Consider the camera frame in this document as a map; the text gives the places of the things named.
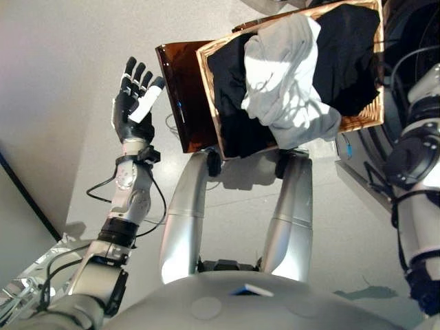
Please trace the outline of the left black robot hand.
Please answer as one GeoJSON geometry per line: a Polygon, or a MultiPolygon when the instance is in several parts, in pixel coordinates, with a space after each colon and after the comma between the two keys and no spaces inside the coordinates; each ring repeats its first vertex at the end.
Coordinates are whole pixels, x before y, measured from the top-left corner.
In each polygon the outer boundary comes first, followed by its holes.
{"type": "Polygon", "coordinates": [[[165,81],[154,77],[144,63],[129,57],[120,81],[120,89],[113,99],[112,126],[124,143],[139,138],[148,143],[155,136],[152,107],[162,93],[165,81]]]}

